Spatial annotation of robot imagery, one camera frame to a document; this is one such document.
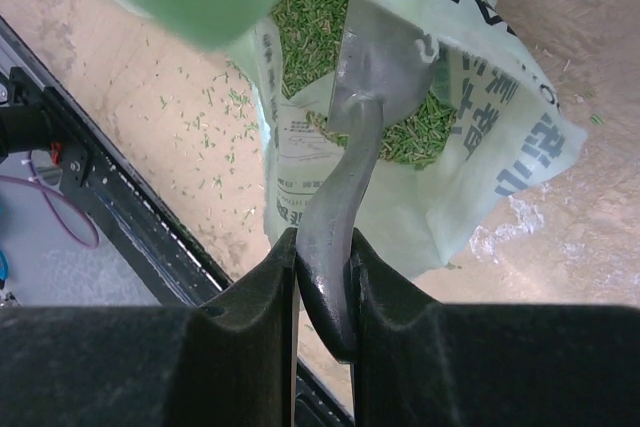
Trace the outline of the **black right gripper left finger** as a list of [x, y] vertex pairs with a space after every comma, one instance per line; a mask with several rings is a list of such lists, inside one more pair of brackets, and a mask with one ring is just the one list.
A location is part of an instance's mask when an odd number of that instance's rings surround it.
[[200, 307], [3, 309], [2, 424], [292, 425], [295, 235]]

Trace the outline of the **green cat litter bag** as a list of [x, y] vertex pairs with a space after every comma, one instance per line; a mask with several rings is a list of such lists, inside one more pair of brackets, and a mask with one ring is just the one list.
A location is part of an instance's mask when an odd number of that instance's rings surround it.
[[[289, 44], [303, 14], [329, 0], [114, 0], [191, 44], [223, 49], [248, 76], [265, 155], [264, 230], [300, 224], [341, 148], [323, 132], [337, 35]], [[445, 265], [506, 197], [571, 167], [586, 139], [497, 0], [370, 0], [432, 34], [427, 104], [388, 130], [356, 225], [381, 257], [414, 278]]]

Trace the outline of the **silver metal scoop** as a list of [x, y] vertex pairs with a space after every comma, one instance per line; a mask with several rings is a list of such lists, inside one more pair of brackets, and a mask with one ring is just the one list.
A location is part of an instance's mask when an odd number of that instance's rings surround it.
[[438, 41], [419, 27], [369, 0], [349, 0], [327, 120], [328, 131], [348, 142], [296, 234], [304, 306], [340, 362], [354, 361], [358, 350], [350, 267], [356, 214], [384, 130], [425, 101], [438, 55]]

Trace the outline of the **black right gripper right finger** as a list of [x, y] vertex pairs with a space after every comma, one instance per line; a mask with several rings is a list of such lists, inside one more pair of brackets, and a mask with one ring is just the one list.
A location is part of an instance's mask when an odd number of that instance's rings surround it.
[[639, 312], [439, 302], [353, 236], [359, 426], [635, 426]]

